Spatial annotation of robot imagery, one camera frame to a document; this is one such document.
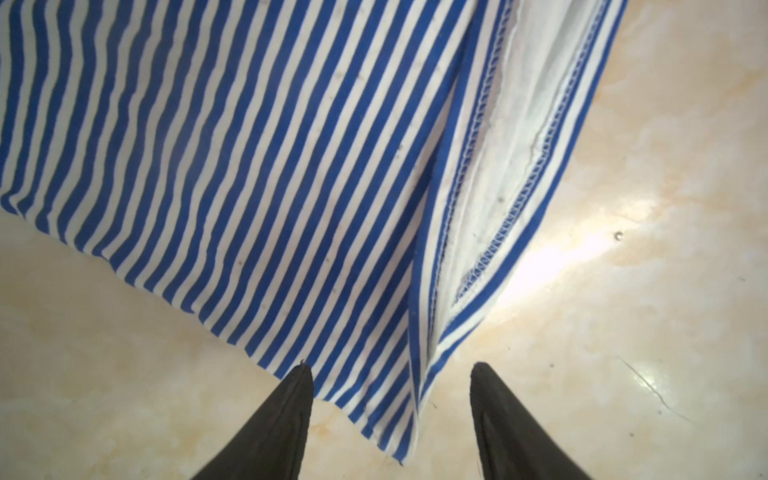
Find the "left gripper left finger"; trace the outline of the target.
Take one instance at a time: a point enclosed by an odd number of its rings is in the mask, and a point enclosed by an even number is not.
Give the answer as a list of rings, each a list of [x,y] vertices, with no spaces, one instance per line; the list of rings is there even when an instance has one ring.
[[[197,479],[296,479],[305,452],[314,385],[294,367]]]

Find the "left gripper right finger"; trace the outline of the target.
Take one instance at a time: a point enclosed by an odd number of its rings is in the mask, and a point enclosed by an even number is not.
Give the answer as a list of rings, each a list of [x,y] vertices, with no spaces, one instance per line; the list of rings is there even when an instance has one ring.
[[[470,405],[484,478],[589,477],[485,362],[472,368]]]

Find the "blue white striped tank top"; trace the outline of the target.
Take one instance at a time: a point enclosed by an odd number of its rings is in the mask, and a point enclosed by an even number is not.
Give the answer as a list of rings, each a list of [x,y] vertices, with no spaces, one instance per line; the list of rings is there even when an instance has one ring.
[[[5,1],[1,205],[399,462],[537,232],[622,1]]]

